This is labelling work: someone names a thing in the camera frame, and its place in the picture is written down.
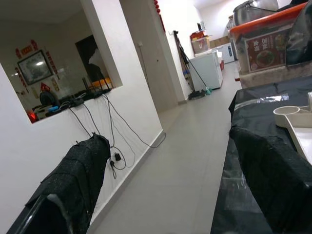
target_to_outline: tiled floor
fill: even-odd
[[[160,117],[167,138],[147,158],[96,234],[210,232],[228,143],[228,107],[240,83],[225,65],[221,89]]]

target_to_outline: black tablecloth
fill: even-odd
[[[312,76],[239,90],[229,107],[232,125],[260,136],[278,136],[296,150],[288,131],[276,126],[273,110],[286,105],[308,105],[307,93],[311,91]],[[273,233],[245,181],[232,139],[228,143],[211,233]]]

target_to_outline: black cable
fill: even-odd
[[[136,162],[136,154],[135,154],[134,150],[132,149],[131,145],[129,144],[129,142],[126,140],[126,138],[120,133],[120,131],[118,130],[118,128],[115,126],[114,121],[113,121],[113,126],[114,126],[114,128],[117,130],[117,132],[119,133],[119,135],[123,138],[123,140],[126,142],[126,144],[129,146],[130,150],[131,150],[132,153],[133,153],[133,156],[134,156],[133,163],[131,164],[131,166],[127,166],[127,168],[132,168],[133,165],[134,165],[135,162]]]
[[[116,178],[117,178],[117,173],[116,173],[116,171],[115,171],[115,169],[114,169],[114,164],[115,164],[115,163],[112,161],[111,158],[109,158],[109,164],[111,165],[111,168],[112,168],[113,178],[116,179]]]
[[[116,170],[123,170],[123,169],[125,169],[126,168],[126,166],[127,166],[127,163],[126,163],[126,159],[125,159],[125,156],[123,155],[123,153],[122,153],[122,151],[119,149],[119,148],[117,148],[116,146],[113,146],[113,147],[111,147],[112,149],[117,149],[119,152],[120,152],[120,154],[121,154],[121,156],[122,156],[122,158],[123,158],[123,161],[125,162],[125,165],[122,167],[122,168],[118,168],[118,167],[116,167],[115,166],[115,164],[113,164],[113,167],[116,169]]]
[[[111,108],[110,105],[108,103],[108,114],[109,114],[109,118],[110,118],[110,123],[111,123],[111,132],[112,132],[112,137],[113,137],[113,144],[111,146],[114,147],[115,146],[115,136],[114,136],[114,131],[113,131],[113,118],[112,118],[112,112],[111,112]]]
[[[165,133],[165,137],[163,138],[163,140],[157,145],[157,146],[151,146],[151,145],[149,145],[148,143],[146,143],[145,141],[143,141],[142,139],[141,139],[141,137],[135,132],[135,130],[133,130],[131,127],[130,127],[130,125],[127,123],[127,121],[119,114],[119,112],[116,110],[116,108],[114,107],[114,105],[111,103],[111,101],[108,99],[108,97],[107,97],[107,95],[106,94],[103,94],[104,96],[105,96],[105,98],[107,99],[107,101],[108,101],[108,106],[112,106],[112,108],[115,110],[115,112],[116,112],[116,114],[125,122],[125,124],[128,126],[128,128],[137,136],[137,138],[143,143],[143,144],[145,144],[145,145],[147,145],[148,147],[150,147],[150,148],[158,148],[161,144],[162,144],[162,142],[166,139],[166,133]]]
[[[91,117],[91,120],[92,120],[92,122],[93,122],[95,128],[97,129],[98,134],[101,135],[101,133],[100,133],[99,130],[98,130],[98,127],[97,127],[96,123],[94,122],[93,116],[92,116],[92,114],[91,114],[89,108],[88,108],[84,103],[83,103],[83,106],[84,106],[84,107],[87,109],[87,111],[89,112],[89,115],[90,115],[90,117]]]
[[[80,123],[80,125],[83,127],[83,129],[86,131],[86,133],[89,135],[89,137],[91,137],[90,133],[87,131],[87,129],[84,127],[84,125],[82,124],[82,122],[80,121],[80,119],[78,118],[78,116],[75,114],[75,112],[73,112],[72,109],[69,108],[69,110],[74,114],[74,116],[76,117],[76,119],[78,120],[78,122]]]

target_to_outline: white appliance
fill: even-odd
[[[222,59],[224,60],[224,63],[234,62],[235,59],[231,43],[218,46],[216,49],[222,52]]]
[[[191,59],[191,63],[209,88],[217,89],[221,87],[223,76],[216,52],[193,58]],[[193,66],[190,64],[190,72],[195,91],[205,90],[206,86],[201,81]]]

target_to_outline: stainless steel pot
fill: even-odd
[[[233,10],[235,25],[271,15],[277,10],[277,0],[248,0]]]

